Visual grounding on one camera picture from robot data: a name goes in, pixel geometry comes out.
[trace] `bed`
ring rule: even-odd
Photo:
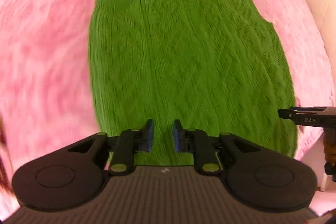
[[[253,0],[281,40],[297,106],[332,106],[331,65],[305,0]],[[87,36],[95,0],[0,0],[0,156],[9,178],[24,163],[99,128],[91,100]],[[322,134],[298,128],[300,160]],[[0,219],[18,207],[1,190]]]

